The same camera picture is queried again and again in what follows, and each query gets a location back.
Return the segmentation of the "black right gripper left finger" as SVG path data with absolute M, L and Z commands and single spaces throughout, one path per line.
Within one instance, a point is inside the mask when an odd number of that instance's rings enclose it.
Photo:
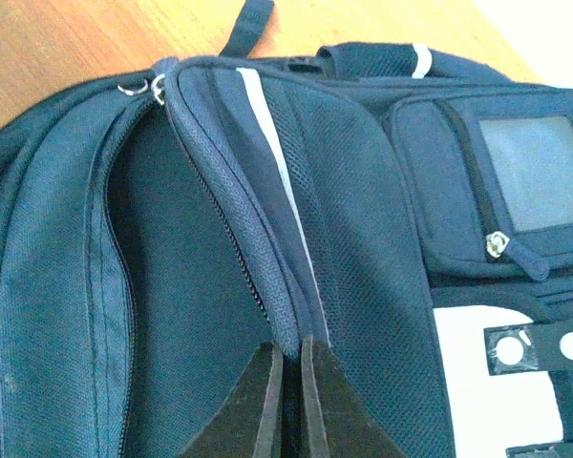
M 182 457 L 279 457 L 282 448 L 284 356 L 262 343 L 221 408 Z

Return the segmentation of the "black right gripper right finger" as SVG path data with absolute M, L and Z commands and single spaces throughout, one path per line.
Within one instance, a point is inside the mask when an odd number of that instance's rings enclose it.
M 323 342 L 301 347 L 303 457 L 402 457 L 404 453 L 371 418 Z

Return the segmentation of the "navy blue backpack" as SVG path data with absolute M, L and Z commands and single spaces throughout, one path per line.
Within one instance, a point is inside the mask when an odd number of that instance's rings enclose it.
M 573 457 L 573 89 L 420 44 L 167 57 L 0 130 L 0 457 L 182 457 L 325 343 L 402 457 Z

